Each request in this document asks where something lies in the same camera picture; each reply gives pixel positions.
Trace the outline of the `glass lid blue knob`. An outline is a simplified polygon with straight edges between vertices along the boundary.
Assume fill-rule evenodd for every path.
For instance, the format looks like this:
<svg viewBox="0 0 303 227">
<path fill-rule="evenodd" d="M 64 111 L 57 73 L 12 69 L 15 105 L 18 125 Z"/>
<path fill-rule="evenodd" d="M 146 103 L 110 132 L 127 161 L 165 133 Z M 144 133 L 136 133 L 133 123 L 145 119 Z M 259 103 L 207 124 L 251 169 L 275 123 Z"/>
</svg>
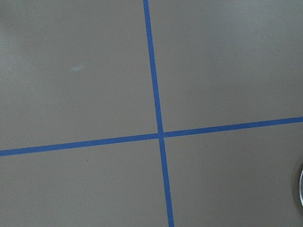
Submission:
<svg viewBox="0 0 303 227">
<path fill-rule="evenodd" d="M 299 174 L 299 196 L 301 206 L 303 206 L 303 167 L 301 167 Z"/>
</svg>

